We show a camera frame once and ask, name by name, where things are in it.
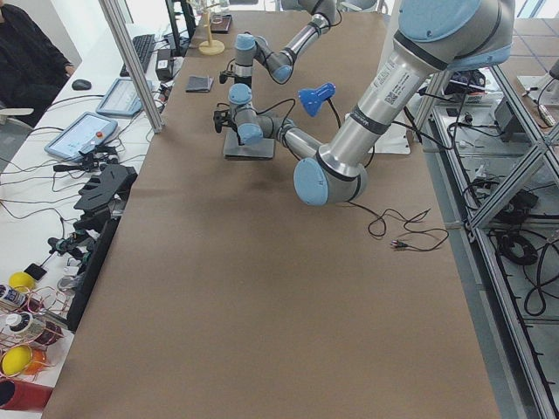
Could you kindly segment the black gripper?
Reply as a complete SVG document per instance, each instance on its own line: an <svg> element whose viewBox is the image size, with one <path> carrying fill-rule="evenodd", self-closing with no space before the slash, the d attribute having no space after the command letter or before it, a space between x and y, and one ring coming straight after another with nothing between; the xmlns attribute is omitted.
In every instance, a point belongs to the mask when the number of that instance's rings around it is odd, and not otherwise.
<svg viewBox="0 0 559 419"><path fill-rule="evenodd" d="M245 145L244 140L243 140L241 134L239 133L239 131L236 132L236 136L237 136L237 140L238 140L238 145Z"/></svg>
<svg viewBox="0 0 559 419"><path fill-rule="evenodd" d="M235 76L235 82L244 84L248 87L252 86L252 76Z"/></svg>

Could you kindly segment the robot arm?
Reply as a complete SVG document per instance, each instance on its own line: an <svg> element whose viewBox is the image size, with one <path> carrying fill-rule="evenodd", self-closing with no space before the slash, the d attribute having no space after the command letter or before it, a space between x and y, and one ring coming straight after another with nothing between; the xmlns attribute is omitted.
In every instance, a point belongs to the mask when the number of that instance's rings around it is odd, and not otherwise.
<svg viewBox="0 0 559 419"><path fill-rule="evenodd" d="M329 32L335 25L337 14L336 1L299 1L301 7L311 15L311 20L280 51L275 52L262 36L251 33L238 34L235 40L236 56L232 73L220 75L224 83L233 77L235 83L252 86L253 63L260 63L272 80L285 84L293 75L298 57L317 39Z"/></svg>
<svg viewBox="0 0 559 419"><path fill-rule="evenodd" d="M390 56L333 140L323 144L289 120L258 114L252 105L254 62L283 84L299 55L335 24L334 1L300 5L312 19L280 52L262 37L237 36L234 69L220 75L235 79L229 107L216 110L213 120L217 131L231 128L239 146L274 138L299 156L294 187L299 199L312 206L348 202L365 190L363 159L430 75L498 65L512 47L512 1L403 1Z"/></svg>

